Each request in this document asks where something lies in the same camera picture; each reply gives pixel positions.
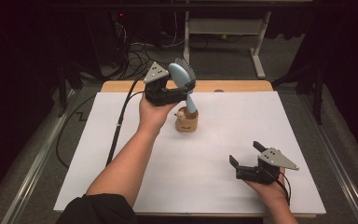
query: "dark floor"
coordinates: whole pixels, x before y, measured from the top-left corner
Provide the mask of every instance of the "dark floor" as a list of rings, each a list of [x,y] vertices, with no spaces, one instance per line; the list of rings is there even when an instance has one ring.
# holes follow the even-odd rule
[[[273,81],[284,76],[296,56],[302,38],[285,40],[281,37],[266,39],[260,51],[267,80]],[[190,53],[190,63],[198,79],[257,79],[248,48],[256,38],[245,37],[233,43],[194,39]],[[155,49],[147,47],[150,63],[152,59],[170,63],[182,57],[182,47]],[[59,142],[62,160],[69,164],[76,145],[86,124],[85,120],[92,106],[92,97],[100,90],[102,83],[85,82],[81,91],[75,92],[71,111],[75,111],[64,125]],[[328,89],[324,88],[322,108],[323,125],[317,125],[310,114],[310,95],[297,95],[295,84],[282,84],[276,91],[280,94],[289,121],[292,125],[310,172],[317,184],[327,214],[316,218],[299,218],[300,223],[358,223],[358,146],[348,130],[345,120],[337,111]],[[57,119],[58,104],[53,108],[34,136],[15,160],[0,186],[0,223],[54,223],[59,213],[52,210],[67,169],[58,161],[56,142],[45,153],[45,162],[40,167],[40,175],[34,175],[34,185],[28,186],[29,194],[20,191],[24,178],[29,177],[37,155],[51,141],[51,134],[61,119]],[[16,195],[27,195],[20,200]],[[8,210],[18,215],[11,215]],[[187,220],[186,223],[215,223],[201,219]],[[227,220],[226,223],[243,223],[242,219]]]

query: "white surface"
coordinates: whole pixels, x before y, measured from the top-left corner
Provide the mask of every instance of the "white surface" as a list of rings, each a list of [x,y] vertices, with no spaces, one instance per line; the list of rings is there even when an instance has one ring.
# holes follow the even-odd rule
[[[61,211],[81,197],[106,164],[117,119],[127,93],[98,93],[54,210]],[[299,166],[287,170],[292,186],[291,210],[324,214],[310,175],[277,92],[194,92],[198,129],[174,129],[177,108],[168,116],[156,141],[144,183],[134,205],[137,213],[263,214],[255,192],[235,178],[231,154],[240,165],[255,166],[258,141],[275,147]],[[131,99],[115,155],[135,132],[140,95]]]

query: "black sleeve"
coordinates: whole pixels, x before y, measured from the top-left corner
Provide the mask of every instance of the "black sleeve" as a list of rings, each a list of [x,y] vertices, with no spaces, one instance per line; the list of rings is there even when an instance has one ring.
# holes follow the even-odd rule
[[[57,223],[137,223],[125,198],[118,194],[84,195],[72,200]]]

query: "human hand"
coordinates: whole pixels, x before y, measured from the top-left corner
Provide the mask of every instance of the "human hand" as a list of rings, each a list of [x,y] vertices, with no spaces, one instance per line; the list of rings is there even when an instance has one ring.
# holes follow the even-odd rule
[[[139,104],[138,130],[147,130],[149,133],[158,134],[167,119],[168,113],[177,105],[155,106],[146,100],[145,94],[143,94]]]
[[[282,175],[279,175],[279,181],[284,185],[284,168],[281,167]],[[289,204],[286,200],[286,192],[276,182],[270,185],[263,185],[251,181],[244,181],[254,189],[260,197],[263,204],[267,207],[275,224],[297,224],[295,217],[290,211]]]
[[[284,168],[280,168],[282,174],[284,174]],[[279,175],[278,179],[284,185],[283,175]],[[252,181],[244,181],[249,187],[254,189],[258,196],[260,197],[261,201],[267,208],[270,208],[276,203],[286,203],[286,193],[283,188],[276,182],[273,182],[269,185],[259,184]]]

